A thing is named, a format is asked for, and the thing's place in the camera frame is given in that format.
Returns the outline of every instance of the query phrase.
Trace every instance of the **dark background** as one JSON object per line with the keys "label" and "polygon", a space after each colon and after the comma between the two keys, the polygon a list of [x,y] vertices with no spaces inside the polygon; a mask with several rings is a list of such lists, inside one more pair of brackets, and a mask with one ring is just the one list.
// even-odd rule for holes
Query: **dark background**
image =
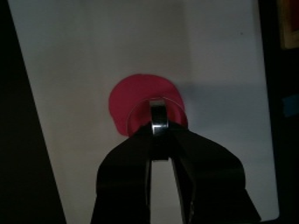
{"label": "dark background", "polygon": [[[299,94],[299,48],[282,50],[276,1],[259,0],[280,216],[298,223],[299,115],[283,99]],[[42,125],[7,1],[0,1],[0,223],[66,223]]]}

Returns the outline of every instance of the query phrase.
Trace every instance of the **white board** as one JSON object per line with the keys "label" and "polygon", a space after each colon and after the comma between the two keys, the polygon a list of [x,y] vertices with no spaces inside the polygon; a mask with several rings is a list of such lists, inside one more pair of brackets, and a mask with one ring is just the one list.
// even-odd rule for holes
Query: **white board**
{"label": "white board", "polygon": [[[9,0],[9,6],[67,222],[90,223],[99,164],[126,140],[108,94],[136,73],[174,82],[191,131],[239,157],[262,219],[276,218],[258,1]],[[178,200],[166,205],[178,208]]]}

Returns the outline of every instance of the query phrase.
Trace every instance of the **red circle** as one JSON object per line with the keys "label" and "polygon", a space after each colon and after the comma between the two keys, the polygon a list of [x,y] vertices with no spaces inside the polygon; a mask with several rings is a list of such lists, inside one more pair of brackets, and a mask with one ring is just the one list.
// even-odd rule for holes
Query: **red circle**
{"label": "red circle", "polygon": [[160,76],[134,74],[116,84],[108,97],[110,114],[122,135],[132,136],[151,122],[148,101],[156,98],[164,99],[168,120],[188,126],[183,98],[175,85]]}

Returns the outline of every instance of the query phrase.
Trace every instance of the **metal pivot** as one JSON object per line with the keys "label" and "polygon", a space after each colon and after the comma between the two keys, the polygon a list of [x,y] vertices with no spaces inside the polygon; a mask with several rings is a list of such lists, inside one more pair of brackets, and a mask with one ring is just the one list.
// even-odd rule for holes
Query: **metal pivot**
{"label": "metal pivot", "polygon": [[151,100],[151,115],[152,115],[152,132],[154,136],[159,137],[168,129],[167,110],[164,106],[164,100]]}

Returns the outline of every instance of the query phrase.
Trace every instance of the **white panel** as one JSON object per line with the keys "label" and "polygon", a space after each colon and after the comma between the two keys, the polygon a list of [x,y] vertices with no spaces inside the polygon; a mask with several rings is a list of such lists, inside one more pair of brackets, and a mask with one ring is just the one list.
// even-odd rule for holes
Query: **white panel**
{"label": "white panel", "polygon": [[250,197],[263,220],[272,220],[276,178],[258,2],[9,5],[68,223],[90,223],[99,164],[126,139],[108,114],[108,94],[135,73],[175,83],[191,130],[240,158]]}

